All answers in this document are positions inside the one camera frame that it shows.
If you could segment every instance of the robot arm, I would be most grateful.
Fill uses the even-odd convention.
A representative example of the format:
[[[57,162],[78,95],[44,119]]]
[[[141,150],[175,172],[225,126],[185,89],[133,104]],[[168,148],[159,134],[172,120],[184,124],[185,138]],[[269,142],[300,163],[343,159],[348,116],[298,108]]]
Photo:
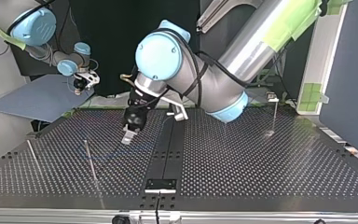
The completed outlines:
[[[76,43],[74,52],[55,51],[48,44],[56,30],[56,17],[48,8],[54,0],[0,0],[0,30],[25,44],[31,57],[57,66],[66,77],[74,76],[76,94],[98,84],[98,75],[90,70],[90,46]]]
[[[324,0],[242,0],[213,1],[199,20],[199,31],[207,32],[232,3],[250,4],[258,9],[242,27],[223,56],[207,64],[189,49],[190,33],[163,21],[136,50],[139,75],[124,115],[123,144],[143,129],[147,111],[167,91],[175,91],[198,104],[223,122],[240,116],[248,104],[244,89],[288,41],[296,40],[320,15]],[[175,119],[187,119],[186,111],[174,108]]]

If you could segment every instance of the gray plate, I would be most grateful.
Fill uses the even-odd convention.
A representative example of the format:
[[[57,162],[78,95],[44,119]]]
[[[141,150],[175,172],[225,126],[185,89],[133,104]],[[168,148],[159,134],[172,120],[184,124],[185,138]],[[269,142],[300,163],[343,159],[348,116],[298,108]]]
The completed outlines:
[[[307,119],[248,108],[224,124],[197,110],[175,124],[165,178],[180,211],[358,212],[358,159]]]
[[[145,131],[130,146],[120,143],[122,115],[112,110],[75,113],[32,142],[37,160],[26,144],[7,154],[0,160],[0,207],[154,209],[156,199],[144,196],[144,188],[155,175],[148,170],[166,124],[164,111],[150,112]]]
[[[280,108],[247,108],[223,124],[201,110],[173,122],[150,112],[130,146],[122,111],[77,112],[0,160],[0,208],[211,212],[358,212],[358,159]],[[89,141],[94,181],[83,141]],[[175,194],[144,194],[148,179]]]

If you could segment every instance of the light blue joint cap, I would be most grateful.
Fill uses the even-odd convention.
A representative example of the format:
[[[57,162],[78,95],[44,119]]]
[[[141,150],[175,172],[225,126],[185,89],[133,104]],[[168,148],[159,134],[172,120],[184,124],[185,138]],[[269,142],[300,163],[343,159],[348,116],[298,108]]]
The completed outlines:
[[[182,29],[181,27],[179,27],[179,26],[173,24],[173,23],[170,22],[170,21],[167,21],[167,20],[162,21],[162,22],[159,24],[159,27],[158,27],[158,28],[168,28],[168,29],[174,30],[174,31],[176,31],[179,35],[181,35],[182,38],[184,38],[185,41],[187,41],[187,43],[188,43],[188,41],[190,41],[191,34],[190,34],[188,31]]]
[[[90,45],[83,42],[78,42],[75,44],[75,51],[80,54],[91,55]]]
[[[57,64],[57,69],[65,77],[69,77],[77,72],[77,64],[71,60],[62,60]]]
[[[148,35],[135,53],[139,70],[154,80],[167,80],[179,72],[182,66],[182,51],[176,39],[158,32]]]
[[[11,31],[11,36],[29,46],[41,46],[53,37],[56,30],[56,17],[47,8],[40,8]]]
[[[225,123],[229,123],[237,119],[243,112],[243,109],[248,105],[248,95],[244,92],[241,97],[232,105],[225,109],[214,113],[208,113],[216,119],[220,119]]]

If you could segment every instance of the green tape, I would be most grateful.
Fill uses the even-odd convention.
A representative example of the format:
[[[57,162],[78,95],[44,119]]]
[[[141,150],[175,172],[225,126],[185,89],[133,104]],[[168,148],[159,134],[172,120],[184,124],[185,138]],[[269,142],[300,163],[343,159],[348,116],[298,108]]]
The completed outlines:
[[[327,8],[327,15],[339,15],[344,5],[351,2],[351,0],[330,0]]]
[[[320,83],[305,83],[298,110],[307,112],[316,111],[321,100],[321,90],[322,84]]]
[[[322,0],[289,0],[263,41],[275,51],[292,37],[297,40],[319,17]]]
[[[20,49],[22,50],[25,50],[25,47],[26,45],[21,42],[20,40],[14,38],[14,37],[11,37],[10,35],[7,35],[5,32],[3,32],[1,29],[0,29],[0,36],[2,39],[4,39],[6,42],[12,44],[12,45],[15,45],[17,47],[19,47]]]

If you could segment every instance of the thin metal pin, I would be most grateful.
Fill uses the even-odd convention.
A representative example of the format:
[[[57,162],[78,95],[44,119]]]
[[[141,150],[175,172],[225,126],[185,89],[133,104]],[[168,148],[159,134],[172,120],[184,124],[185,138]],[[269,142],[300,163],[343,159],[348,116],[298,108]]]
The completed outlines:
[[[34,157],[34,160],[37,160],[36,154],[34,154],[34,148],[33,148],[31,141],[29,139],[27,140],[27,144],[28,144],[29,149],[31,150],[32,157]]]
[[[87,157],[89,158],[89,167],[91,168],[94,180],[98,180],[97,175],[95,174],[94,162],[92,161],[91,152],[90,152],[90,148],[89,148],[89,142],[87,140],[84,140],[84,147],[86,148]]]

